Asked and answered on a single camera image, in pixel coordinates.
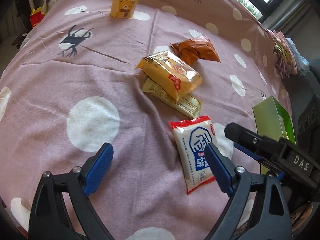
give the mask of metal screw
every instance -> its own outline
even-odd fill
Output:
[[[47,177],[49,177],[50,176],[50,172],[49,171],[46,171],[46,172],[44,172],[43,174],[42,174],[42,177],[44,177],[44,178],[47,178]]]
[[[79,166],[76,166],[76,167],[74,167],[74,168],[72,169],[72,171],[73,171],[74,173],[79,173],[79,172],[81,171],[81,168],[80,168]]]
[[[236,168],[236,170],[239,172],[239,173],[244,173],[245,172],[245,168],[244,167],[241,167],[241,166],[238,166]]]

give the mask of yellow snack package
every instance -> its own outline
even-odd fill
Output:
[[[141,68],[175,101],[178,101],[202,83],[199,73],[170,51],[144,57],[137,68]]]
[[[142,91],[153,95],[155,98],[158,98],[162,102],[178,110],[180,113],[184,114],[190,119],[199,117],[202,103],[191,95],[185,95],[178,101],[174,101],[166,91],[164,91],[149,77],[146,78],[145,82],[143,83]]]

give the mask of crumpled wrapper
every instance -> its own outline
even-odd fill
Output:
[[[279,70],[281,78],[287,78],[291,74],[298,74],[296,61],[283,33],[271,30],[268,30],[268,32],[272,35],[275,43],[273,53],[276,53],[278,56],[276,67]]]
[[[171,44],[171,47],[173,47],[175,54],[189,66],[199,58],[221,62],[211,41],[204,35]]]

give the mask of white polka dot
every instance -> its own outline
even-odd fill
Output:
[[[79,6],[79,7],[71,8],[70,10],[66,11],[64,14],[65,14],[65,15],[78,14],[78,13],[83,12],[83,11],[86,10],[86,9],[87,9],[86,6],[81,5],[81,6]]]
[[[161,10],[165,11],[165,12],[170,12],[174,15],[177,15],[177,11],[175,10],[175,8],[173,8],[172,6],[170,5],[165,5],[165,6],[162,6],[161,7]]]
[[[136,231],[127,240],[175,240],[173,234],[162,228],[143,228]]]
[[[265,84],[268,85],[261,72],[260,72],[260,77],[262,78],[263,82],[265,82]]]
[[[276,77],[280,77],[279,70],[276,67],[273,69],[273,73]]]
[[[245,96],[245,88],[240,79],[236,75],[230,75],[230,80],[234,90],[242,97]]]
[[[242,216],[241,216],[240,221],[238,223],[237,229],[239,227],[241,227],[242,225],[244,225],[245,222],[248,221],[250,214],[251,214],[251,211],[252,211],[252,208],[253,208],[253,204],[254,204],[253,199],[248,200],[247,203],[245,204],[245,207],[242,212]]]
[[[247,52],[251,50],[251,43],[248,39],[242,39],[241,46]]]
[[[238,54],[235,54],[235,59],[239,62],[239,64],[242,67],[247,68],[247,65],[245,64],[244,60]]]
[[[232,14],[236,20],[238,21],[242,20],[242,14],[238,9],[234,8]]]
[[[225,136],[224,134],[225,128],[226,127],[220,123],[213,124],[213,129],[214,129],[214,132],[216,133],[216,138],[218,143],[217,147],[219,151],[223,156],[231,159],[233,155],[233,141],[231,141]]]
[[[91,38],[92,37],[92,31],[89,31],[87,34],[86,32],[88,30],[79,30],[80,28],[77,28],[75,27],[72,31],[71,31],[71,35],[75,35],[75,37],[81,37],[83,35],[85,35],[86,37],[88,37],[88,35],[90,34],[90,37],[88,37],[87,39]],[[61,49],[68,49],[70,48],[70,46],[74,45],[74,44],[71,44],[71,43],[66,43],[66,42],[63,42],[64,39],[68,36],[68,34],[66,34],[59,42],[59,47]]]
[[[271,85],[271,89],[272,89],[272,92],[276,95],[276,94],[277,94],[277,91],[275,90],[275,88],[273,87],[273,85]]]
[[[2,117],[4,116],[5,109],[7,108],[7,104],[9,101],[9,98],[11,96],[11,91],[9,88],[4,87],[0,91],[0,121]]]
[[[162,52],[162,51],[166,51],[166,50],[169,50],[169,51],[173,52],[172,47],[169,47],[169,46],[158,46],[158,47],[155,47],[155,49],[153,50],[153,54],[156,54],[156,53]]]
[[[259,27],[259,26],[258,26],[258,30],[259,30],[260,34],[261,34],[262,36],[264,36],[264,30],[262,30],[261,27]]]
[[[218,28],[213,23],[207,23],[205,25],[205,28],[214,34],[217,34],[217,35],[219,34]]]
[[[89,97],[69,112],[67,134],[70,142],[85,152],[96,152],[111,143],[118,133],[120,117],[115,106],[103,97]]]
[[[265,67],[268,66],[268,58],[267,58],[266,55],[263,56],[263,65],[264,65]]]
[[[11,200],[11,213],[19,224],[26,230],[29,230],[30,211],[21,204],[21,198],[16,197]]]
[[[197,32],[195,30],[189,30],[190,34],[192,35],[192,37],[196,38],[201,36],[202,34],[200,32]]]
[[[287,92],[287,90],[282,89],[282,90],[281,90],[281,96],[282,96],[283,99],[287,98],[287,97],[288,97],[288,92]]]
[[[150,16],[144,12],[137,12],[135,11],[133,13],[133,16],[132,16],[132,19],[136,19],[136,20],[139,20],[139,21],[147,21],[150,19]]]

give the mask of green box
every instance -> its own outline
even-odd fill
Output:
[[[291,142],[296,143],[290,115],[273,96],[263,100],[252,109],[258,135],[265,135],[278,141],[286,134]],[[265,174],[267,170],[261,166],[262,174]]]

